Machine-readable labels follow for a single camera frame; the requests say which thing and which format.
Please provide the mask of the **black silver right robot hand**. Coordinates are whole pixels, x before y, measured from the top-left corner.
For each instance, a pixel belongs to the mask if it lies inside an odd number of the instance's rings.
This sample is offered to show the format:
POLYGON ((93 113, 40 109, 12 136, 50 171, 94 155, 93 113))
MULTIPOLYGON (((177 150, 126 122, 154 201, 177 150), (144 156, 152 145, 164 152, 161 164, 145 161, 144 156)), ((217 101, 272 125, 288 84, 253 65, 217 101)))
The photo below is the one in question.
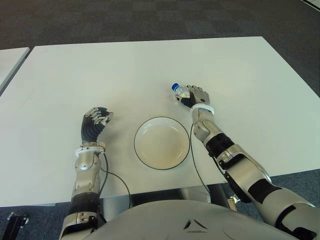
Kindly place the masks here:
POLYGON ((186 107, 192 108, 196 104, 210 104, 209 94, 201 87, 195 85, 186 86, 189 91, 189 97, 181 97, 180 102, 186 107))

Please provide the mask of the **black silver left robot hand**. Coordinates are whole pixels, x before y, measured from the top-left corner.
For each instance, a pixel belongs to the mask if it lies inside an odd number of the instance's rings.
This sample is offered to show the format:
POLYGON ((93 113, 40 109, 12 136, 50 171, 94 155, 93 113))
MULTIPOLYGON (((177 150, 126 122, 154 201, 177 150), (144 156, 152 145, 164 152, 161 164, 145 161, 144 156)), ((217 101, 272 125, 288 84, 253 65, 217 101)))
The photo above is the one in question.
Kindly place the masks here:
POLYGON ((111 121, 114 113, 104 107, 91 108, 82 119, 81 141, 85 143, 96 143, 99 135, 106 125, 111 121))

